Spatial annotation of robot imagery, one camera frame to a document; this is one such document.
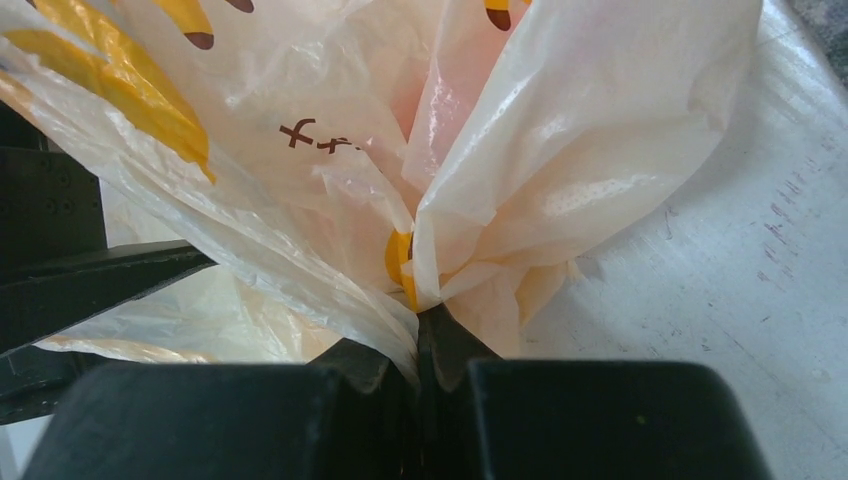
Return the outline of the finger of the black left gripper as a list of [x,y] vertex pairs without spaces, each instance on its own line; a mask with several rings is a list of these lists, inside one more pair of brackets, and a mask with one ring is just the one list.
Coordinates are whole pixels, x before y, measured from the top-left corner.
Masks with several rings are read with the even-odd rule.
[[87,353],[53,352],[35,346],[1,358],[1,425],[51,414],[80,377],[112,360]]
[[1,355],[215,264],[186,241],[165,241],[118,246],[4,271]]

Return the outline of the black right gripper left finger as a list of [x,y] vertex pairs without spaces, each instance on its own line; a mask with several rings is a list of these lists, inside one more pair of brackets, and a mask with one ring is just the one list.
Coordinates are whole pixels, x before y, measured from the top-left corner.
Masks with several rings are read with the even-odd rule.
[[27,479],[400,479],[408,385],[343,339],[301,364],[97,368],[59,403]]

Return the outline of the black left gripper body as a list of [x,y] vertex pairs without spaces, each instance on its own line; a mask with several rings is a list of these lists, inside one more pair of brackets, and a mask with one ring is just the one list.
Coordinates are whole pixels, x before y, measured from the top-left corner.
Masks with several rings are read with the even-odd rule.
[[107,248],[100,183],[1,106],[1,271]]

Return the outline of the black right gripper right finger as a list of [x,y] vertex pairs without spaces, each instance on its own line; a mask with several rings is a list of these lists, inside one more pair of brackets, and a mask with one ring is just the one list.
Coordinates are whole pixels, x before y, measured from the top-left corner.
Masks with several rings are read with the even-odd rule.
[[506,360],[443,306],[419,317],[427,479],[767,479],[727,383],[667,361]]

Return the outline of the orange plastic grocery bag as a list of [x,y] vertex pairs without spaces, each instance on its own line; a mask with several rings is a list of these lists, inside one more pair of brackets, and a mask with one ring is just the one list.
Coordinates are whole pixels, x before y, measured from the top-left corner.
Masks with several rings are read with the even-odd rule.
[[5,1],[1,97],[209,274],[40,341],[409,378],[439,304],[495,351],[724,136],[758,1]]

